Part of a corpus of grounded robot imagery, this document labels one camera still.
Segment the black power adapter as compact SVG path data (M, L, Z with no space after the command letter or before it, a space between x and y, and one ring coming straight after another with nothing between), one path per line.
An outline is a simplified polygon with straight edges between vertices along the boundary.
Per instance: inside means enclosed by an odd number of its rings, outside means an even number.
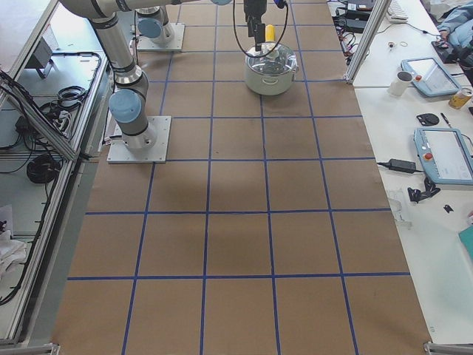
M417 172L422 172L422 170L417 169L415 162L408 160L399 160L391 158L387 162L377 162L378 166L387 168L388 170L403 172L408 174L414 174Z

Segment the black plastic bracket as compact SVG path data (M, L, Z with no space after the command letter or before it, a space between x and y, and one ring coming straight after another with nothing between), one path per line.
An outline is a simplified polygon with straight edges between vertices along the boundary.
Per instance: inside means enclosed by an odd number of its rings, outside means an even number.
M436 184L429 177L426 177L423 183L423 191L421 191L420 189L413 189L411 187L407 188L407 193L411 202L419 203L422 200L431 198L435 196L438 192L440 192L440 188L437 187Z

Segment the teal folder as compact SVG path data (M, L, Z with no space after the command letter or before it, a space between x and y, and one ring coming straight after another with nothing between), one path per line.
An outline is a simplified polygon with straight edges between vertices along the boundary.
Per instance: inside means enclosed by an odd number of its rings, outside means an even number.
M473 226L469 226L468 228L462 230L458 234L458 237L460 238L460 241L469 256L469 259L473 261Z

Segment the white crumpled cloth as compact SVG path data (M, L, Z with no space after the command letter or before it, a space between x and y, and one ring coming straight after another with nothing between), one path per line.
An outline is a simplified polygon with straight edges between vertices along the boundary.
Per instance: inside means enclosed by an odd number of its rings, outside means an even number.
M13 238L13 209L1 207L1 278L27 259L27 244Z

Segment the aluminium frame post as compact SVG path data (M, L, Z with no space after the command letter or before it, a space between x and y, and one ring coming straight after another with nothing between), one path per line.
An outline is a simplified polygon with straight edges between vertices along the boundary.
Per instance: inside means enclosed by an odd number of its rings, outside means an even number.
M352 56L350 65L344 74L344 79L348 84L352 84L354 82L358 71L361 69L361 65L367 57L370 45L375 38L376 33L378 32L378 28L383 21L389 4L390 0L379 0L375 3L364 32L362 33L361 40L359 41L357 49Z

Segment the clear plastic holder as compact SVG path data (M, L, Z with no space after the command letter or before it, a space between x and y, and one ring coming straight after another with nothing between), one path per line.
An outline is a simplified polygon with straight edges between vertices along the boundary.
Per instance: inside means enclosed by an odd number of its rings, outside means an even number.
M412 218L408 209L409 204L403 190L387 189L386 193L396 226L411 229Z

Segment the small black clip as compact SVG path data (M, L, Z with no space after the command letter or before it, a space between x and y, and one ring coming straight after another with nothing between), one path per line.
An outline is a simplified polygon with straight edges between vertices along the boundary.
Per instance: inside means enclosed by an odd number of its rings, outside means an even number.
M450 213L450 212L453 212L454 209L449 205L449 204L446 204L443 209L447 212L447 213Z

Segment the aluminium frame rail left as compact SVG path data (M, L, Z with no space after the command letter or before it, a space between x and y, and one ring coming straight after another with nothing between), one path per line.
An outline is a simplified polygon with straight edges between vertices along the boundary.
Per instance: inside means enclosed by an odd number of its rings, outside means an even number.
M13 209L13 238L27 259L1 278L1 345L22 341L42 271L58 239L78 167L112 92L101 51L57 52L42 79L32 69L1 84L1 207Z

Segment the black round disc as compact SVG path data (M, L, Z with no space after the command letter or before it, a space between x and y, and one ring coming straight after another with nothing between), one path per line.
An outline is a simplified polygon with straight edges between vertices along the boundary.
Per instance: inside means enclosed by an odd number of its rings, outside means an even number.
M433 113L420 114L416 118L422 126L435 126L440 122L439 117Z

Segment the white cooking pot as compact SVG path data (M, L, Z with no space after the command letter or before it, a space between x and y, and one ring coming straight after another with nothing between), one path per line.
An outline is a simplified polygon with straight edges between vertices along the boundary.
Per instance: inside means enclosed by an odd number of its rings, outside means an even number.
M245 63L245 84L253 92L260 95L279 95L286 92L295 80L297 71L283 75L262 75L250 70Z

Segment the glass pot lid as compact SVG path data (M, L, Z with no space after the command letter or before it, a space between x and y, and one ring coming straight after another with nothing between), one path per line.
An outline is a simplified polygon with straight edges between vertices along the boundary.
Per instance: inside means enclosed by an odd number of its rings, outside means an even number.
M246 66L262 75L283 75L298 69L295 52L284 44L265 42L261 51L252 47L247 54Z

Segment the yellow corn cob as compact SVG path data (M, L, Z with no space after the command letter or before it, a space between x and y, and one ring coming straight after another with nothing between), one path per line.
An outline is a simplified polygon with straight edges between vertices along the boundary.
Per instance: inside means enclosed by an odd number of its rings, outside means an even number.
M265 26L265 41L266 42L275 42L276 31L272 24L267 24Z

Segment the grey metal box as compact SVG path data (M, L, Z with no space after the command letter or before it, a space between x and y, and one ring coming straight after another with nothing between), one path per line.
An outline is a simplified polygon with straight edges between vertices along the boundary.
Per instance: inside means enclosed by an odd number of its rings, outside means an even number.
M44 38L38 42L33 54L30 56L25 68L34 69L40 78L45 79L52 69L52 49Z

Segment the yellow drink can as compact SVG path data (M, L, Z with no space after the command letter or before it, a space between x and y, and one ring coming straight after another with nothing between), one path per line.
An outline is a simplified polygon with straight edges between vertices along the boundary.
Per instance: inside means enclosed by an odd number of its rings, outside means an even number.
M472 98L472 89L462 87L450 99L448 105L453 109L461 109Z

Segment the teach pendant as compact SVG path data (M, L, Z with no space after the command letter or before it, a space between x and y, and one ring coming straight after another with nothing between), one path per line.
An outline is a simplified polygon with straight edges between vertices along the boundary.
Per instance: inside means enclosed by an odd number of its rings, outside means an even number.
M459 129L417 128L413 141L423 171L433 183L472 185L472 158Z
M453 95L461 89L461 85L436 58L404 59L401 69L413 75L413 85L427 97Z

